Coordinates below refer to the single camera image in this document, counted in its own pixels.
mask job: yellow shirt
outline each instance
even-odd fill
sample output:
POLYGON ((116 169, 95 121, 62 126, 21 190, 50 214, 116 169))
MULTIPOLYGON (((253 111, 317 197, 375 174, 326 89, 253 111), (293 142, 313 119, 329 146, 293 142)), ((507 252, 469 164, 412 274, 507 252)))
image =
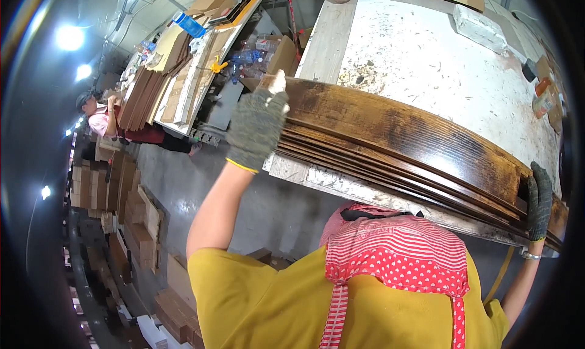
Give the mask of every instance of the yellow shirt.
MULTIPOLYGON (((467 254, 467 348, 500 348, 508 319, 500 302, 481 303, 479 276, 467 254)), ((251 257, 204 248, 188 262, 206 349, 318 348, 333 284, 325 278, 325 247, 279 272, 251 257)), ((450 298, 384 286, 373 276, 348 282, 340 348, 451 347, 450 298)))

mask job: concrete floor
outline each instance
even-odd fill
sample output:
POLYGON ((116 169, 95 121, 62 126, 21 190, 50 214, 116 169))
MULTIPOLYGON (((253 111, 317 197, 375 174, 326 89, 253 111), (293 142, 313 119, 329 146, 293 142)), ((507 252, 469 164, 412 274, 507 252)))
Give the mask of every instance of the concrete floor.
MULTIPOLYGON (((158 207, 165 211, 165 221, 160 230, 161 272, 156 276, 151 271, 138 271, 135 274, 135 286, 151 312, 156 292, 166 287, 167 252, 185 256, 186 236, 191 221, 219 175, 227 149, 225 144, 219 148, 204 146, 191 159, 186 154, 170 152, 155 145, 141 145, 132 152, 142 172, 141 184, 158 207)), ((264 247, 275 255, 289 259, 302 258, 318 247, 325 222, 344 201, 260 172, 242 198, 229 250, 248 254, 264 247)), ((498 275, 508 246, 459 236, 466 243, 477 266, 481 291, 485 297, 498 275)), ((501 300, 523 263, 523 258, 517 252, 516 249, 494 296, 497 299, 501 300)), ((541 262, 523 314, 504 344, 521 327, 526 311, 545 289, 555 265, 556 259, 547 258, 541 262)))

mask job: red striped fabric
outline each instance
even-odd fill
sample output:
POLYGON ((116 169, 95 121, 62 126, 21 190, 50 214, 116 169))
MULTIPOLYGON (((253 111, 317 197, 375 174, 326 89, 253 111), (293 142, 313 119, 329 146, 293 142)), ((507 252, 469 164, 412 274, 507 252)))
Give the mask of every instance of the red striped fabric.
POLYGON ((452 348, 463 349, 463 296, 469 291, 463 241, 444 228, 413 215, 344 221, 340 212, 346 208, 378 215, 398 212, 352 202, 341 206, 327 221, 320 245, 327 245, 325 276, 335 285, 319 348, 339 347, 349 297, 347 281, 353 276, 367 274, 393 289, 451 297, 452 348))

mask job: yellow clamp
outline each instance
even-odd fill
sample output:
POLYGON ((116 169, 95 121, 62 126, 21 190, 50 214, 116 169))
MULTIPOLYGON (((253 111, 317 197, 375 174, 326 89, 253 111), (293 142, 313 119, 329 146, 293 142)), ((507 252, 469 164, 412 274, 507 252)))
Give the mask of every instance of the yellow clamp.
POLYGON ((224 69, 226 66, 228 66, 227 62, 223 62, 221 65, 219 64, 219 56, 215 56, 215 62, 211 65, 210 69, 214 72, 214 73, 219 73, 219 71, 221 71, 222 69, 224 69))

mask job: woman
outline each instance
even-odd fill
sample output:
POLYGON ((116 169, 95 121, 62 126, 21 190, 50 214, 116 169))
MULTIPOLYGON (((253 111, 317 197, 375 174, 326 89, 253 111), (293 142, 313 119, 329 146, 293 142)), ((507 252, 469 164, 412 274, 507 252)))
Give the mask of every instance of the woman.
MULTIPOLYGON (((100 104, 91 91, 85 91, 77 97, 77 110, 88 117, 87 123, 93 132, 102 137, 120 137, 122 129, 116 121, 116 115, 120 110, 119 102, 118 97, 110 96, 107 105, 100 104)), ((182 152, 189 156, 194 155, 202 145, 201 142, 192 145, 166 133, 159 126, 150 124, 145 124, 139 131, 125 131, 124 135, 131 142, 155 144, 169 151, 182 152)))
POLYGON ((499 348, 530 292, 550 215, 551 182, 534 163, 532 242, 502 304, 483 306, 477 270, 457 236, 386 208, 348 202, 327 222, 318 250, 279 272, 226 252, 242 193, 282 130, 287 96, 279 78, 239 103, 227 163, 187 238, 205 347, 499 348))

